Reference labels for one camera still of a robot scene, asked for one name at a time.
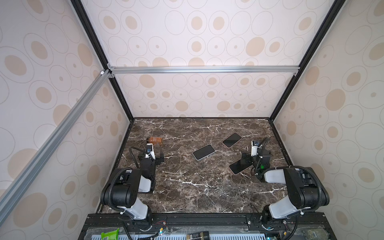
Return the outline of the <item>light blue phone case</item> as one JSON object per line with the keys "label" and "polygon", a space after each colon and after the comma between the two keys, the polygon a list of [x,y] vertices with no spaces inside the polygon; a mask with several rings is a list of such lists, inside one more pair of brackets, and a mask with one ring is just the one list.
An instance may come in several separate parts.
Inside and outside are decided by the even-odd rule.
{"label": "light blue phone case", "polygon": [[206,145],[202,148],[193,152],[193,156],[197,161],[201,161],[202,159],[212,155],[216,150],[212,147],[212,145]]}

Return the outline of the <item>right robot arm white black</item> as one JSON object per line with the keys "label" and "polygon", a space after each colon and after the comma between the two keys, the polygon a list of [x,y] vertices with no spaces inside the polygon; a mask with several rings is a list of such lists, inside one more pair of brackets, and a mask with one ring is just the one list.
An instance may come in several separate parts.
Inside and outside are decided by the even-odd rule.
{"label": "right robot arm white black", "polygon": [[231,167],[238,174],[249,167],[260,182],[281,184],[287,187],[288,195],[266,205],[261,213],[261,223],[313,213],[330,203],[330,196],[312,168],[301,166],[270,167],[271,152],[261,148],[242,158]]}

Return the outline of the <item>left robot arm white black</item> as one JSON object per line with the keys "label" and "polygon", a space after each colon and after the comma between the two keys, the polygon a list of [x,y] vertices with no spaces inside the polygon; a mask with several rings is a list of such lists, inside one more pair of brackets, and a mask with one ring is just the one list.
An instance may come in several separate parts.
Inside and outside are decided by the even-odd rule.
{"label": "left robot arm white black", "polygon": [[152,193],[156,185],[156,167],[164,162],[164,154],[140,156],[141,167],[119,168],[112,171],[101,192],[101,204],[109,206],[134,221],[151,222],[152,211],[139,198],[139,193]]}

